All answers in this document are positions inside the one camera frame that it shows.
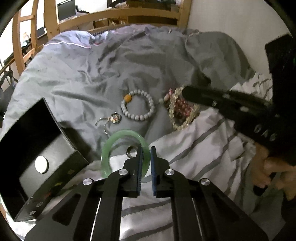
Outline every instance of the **black box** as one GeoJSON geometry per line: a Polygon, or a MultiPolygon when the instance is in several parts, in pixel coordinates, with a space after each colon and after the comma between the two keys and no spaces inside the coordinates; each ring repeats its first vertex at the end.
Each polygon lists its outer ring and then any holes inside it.
{"type": "Polygon", "coordinates": [[[0,141],[0,193],[15,222],[36,219],[87,160],[76,150],[53,117],[45,99],[32,106],[0,141]],[[35,159],[48,168],[40,173],[35,159]]]}

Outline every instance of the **green jade bangle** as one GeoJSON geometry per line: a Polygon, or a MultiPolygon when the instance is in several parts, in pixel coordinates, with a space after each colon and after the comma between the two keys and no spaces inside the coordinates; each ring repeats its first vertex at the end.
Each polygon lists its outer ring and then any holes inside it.
{"type": "Polygon", "coordinates": [[[109,154],[112,145],[120,138],[125,137],[125,136],[132,136],[135,137],[141,144],[143,148],[143,167],[142,167],[142,177],[144,177],[149,169],[150,166],[150,150],[149,146],[146,143],[145,139],[139,135],[135,131],[131,130],[119,130],[117,132],[114,132],[110,138],[105,142],[102,150],[102,172],[103,172],[103,178],[107,178],[111,173],[112,169],[109,163],[109,154]]]}

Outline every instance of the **silver ring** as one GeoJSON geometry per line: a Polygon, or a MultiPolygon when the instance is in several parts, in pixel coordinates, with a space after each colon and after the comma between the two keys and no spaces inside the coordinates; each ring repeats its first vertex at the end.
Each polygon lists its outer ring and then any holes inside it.
{"type": "Polygon", "coordinates": [[[126,149],[126,155],[129,158],[133,158],[134,156],[131,155],[131,151],[132,150],[137,150],[137,147],[134,146],[128,146],[128,148],[126,149]]]}

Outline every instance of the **person's hand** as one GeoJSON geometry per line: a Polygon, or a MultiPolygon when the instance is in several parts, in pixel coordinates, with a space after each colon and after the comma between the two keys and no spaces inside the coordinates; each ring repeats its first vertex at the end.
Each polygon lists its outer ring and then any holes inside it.
{"type": "Polygon", "coordinates": [[[280,179],[275,187],[278,190],[283,189],[286,198],[290,201],[296,196],[296,167],[290,166],[285,161],[268,157],[268,150],[256,143],[256,155],[251,162],[252,182],[255,186],[264,188],[271,182],[270,174],[273,172],[282,172],[280,179]]]}

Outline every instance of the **wooden bed frame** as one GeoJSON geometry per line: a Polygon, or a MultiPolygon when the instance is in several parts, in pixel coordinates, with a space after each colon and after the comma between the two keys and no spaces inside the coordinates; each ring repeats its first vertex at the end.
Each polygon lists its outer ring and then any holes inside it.
{"type": "MultiPolygon", "coordinates": [[[[19,75],[25,70],[25,62],[36,53],[38,53],[42,46],[38,47],[37,41],[37,8],[38,8],[39,0],[33,0],[33,7],[32,13],[29,16],[21,17],[21,10],[18,11],[14,17],[12,22],[12,44],[13,44],[13,53],[14,59],[12,59],[6,66],[0,70],[0,75],[8,68],[10,65],[15,61],[17,66],[17,71],[19,75]],[[25,55],[22,55],[22,49],[20,45],[20,23],[23,21],[31,20],[31,47],[32,49],[25,55]]],[[[192,0],[181,0],[181,5],[179,12],[174,11],[167,11],[167,10],[160,10],[160,9],[150,9],[150,8],[127,8],[127,9],[107,9],[105,11],[94,12],[87,15],[82,15],[77,18],[67,20],[63,23],[59,24],[58,17],[57,17],[57,5],[55,0],[44,0],[44,23],[47,30],[47,37],[48,40],[56,36],[57,34],[66,31],[74,26],[97,21],[100,19],[106,18],[122,18],[122,17],[129,17],[129,16],[153,16],[153,17],[163,17],[163,18],[170,18],[176,19],[177,24],[171,25],[174,27],[179,28],[186,28],[190,8],[191,8],[192,0]]],[[[104,26],[100,28],[90,29],[88,30],[89,33],[97,33],[109,29],[120,28],[126,26],[128,24],[118,24],[118,25],[111,25],[111,26],[104,26]]],[[[166,24],[153,24],[156,26],[166,25],[166,24]]]]}

